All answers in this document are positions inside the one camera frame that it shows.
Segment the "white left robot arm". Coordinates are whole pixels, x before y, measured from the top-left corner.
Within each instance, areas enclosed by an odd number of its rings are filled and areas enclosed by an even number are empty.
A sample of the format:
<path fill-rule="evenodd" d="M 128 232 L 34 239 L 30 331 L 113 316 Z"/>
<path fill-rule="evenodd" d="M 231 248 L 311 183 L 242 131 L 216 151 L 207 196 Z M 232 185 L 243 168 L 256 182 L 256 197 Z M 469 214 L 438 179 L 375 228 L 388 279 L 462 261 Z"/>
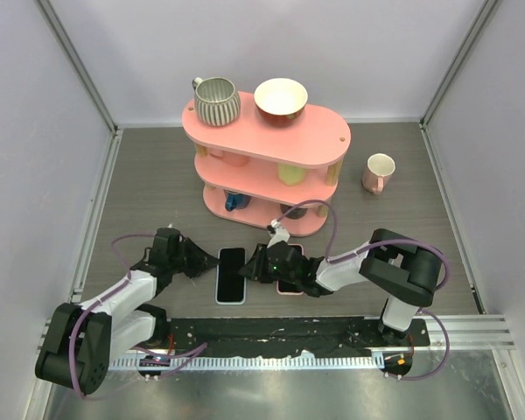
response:
<path fill-rule="evenodd" d="M 173 227 L 161 227 L 123 278 L 82 303 L 59 305 L 40 348 L 34 374 L 42 381 L 93 394 L 111 362 L 132 347 L 158 349 L 168 340 L 166 311 L 151 304 L 176 275 L 190 279 L 217 267 L 218 259 Z"/>

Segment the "purple smartphone black screen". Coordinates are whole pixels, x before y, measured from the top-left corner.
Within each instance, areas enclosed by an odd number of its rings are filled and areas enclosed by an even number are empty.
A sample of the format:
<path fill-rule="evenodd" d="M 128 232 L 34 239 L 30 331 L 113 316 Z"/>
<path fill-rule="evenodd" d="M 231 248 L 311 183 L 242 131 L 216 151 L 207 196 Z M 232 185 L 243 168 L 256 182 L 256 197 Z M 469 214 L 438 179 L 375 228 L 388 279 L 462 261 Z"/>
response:
<path fill-rule="evenodd" d="M 300 295 L 302 291 L 296 284 L 303 274 L 304 256 L 301 245 L 284 245 L 283 255 L 276 259 L 276 270 L 279 272 L 277 290 L 281 294 Z"/>

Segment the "pink phone case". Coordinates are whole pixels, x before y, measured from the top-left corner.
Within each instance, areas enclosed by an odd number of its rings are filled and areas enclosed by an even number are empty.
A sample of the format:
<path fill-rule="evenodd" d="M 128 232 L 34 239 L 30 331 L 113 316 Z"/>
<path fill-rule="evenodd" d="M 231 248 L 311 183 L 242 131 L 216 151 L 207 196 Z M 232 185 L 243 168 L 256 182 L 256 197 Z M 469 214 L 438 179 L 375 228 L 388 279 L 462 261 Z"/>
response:
<path fill-rule="evenodd" d="M 299 289 L 298 282 L 304 274 L 303 262 L 298 259 L 297 263 L 286 264 L 278 262 L 274 265 L 275 277 L 277 278 L 276 290 L 281 295 L 303 295 Z"/>

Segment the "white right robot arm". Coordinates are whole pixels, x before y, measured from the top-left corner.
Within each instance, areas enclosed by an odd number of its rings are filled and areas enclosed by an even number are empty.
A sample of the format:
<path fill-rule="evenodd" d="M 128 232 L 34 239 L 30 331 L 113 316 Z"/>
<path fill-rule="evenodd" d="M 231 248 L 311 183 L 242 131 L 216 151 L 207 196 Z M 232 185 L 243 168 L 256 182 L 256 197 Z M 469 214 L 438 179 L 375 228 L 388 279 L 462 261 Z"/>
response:
<path fill-rule="evenodd" d="M 418 310 L 432 305 L 450 270 L 437 248 L 378 228 L 369 241 L 335 257 L 306 257 L 287 241 L 272 239 L 257 247 L 239 274 L 261 284 L 284 281 L 313 298 L 370 282 L 388 293 L 377 332 L 395 346 L 408 337 Z"/>

